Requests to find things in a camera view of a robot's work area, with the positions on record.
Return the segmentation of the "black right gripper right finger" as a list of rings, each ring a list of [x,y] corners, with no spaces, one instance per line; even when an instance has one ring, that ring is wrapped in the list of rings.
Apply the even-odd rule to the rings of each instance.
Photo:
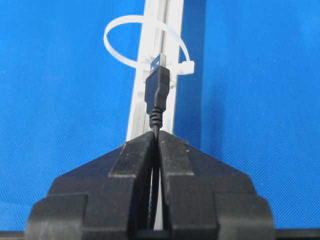
[[[273,240],[268,201],[244,172],[161,131],[162,196],[173,240]]]

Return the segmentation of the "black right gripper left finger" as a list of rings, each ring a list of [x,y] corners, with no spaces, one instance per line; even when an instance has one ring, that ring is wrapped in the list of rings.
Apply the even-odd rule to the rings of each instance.
[[[29,215],[27,240],[130,240],[154,225],[149,131],[57,177]]]

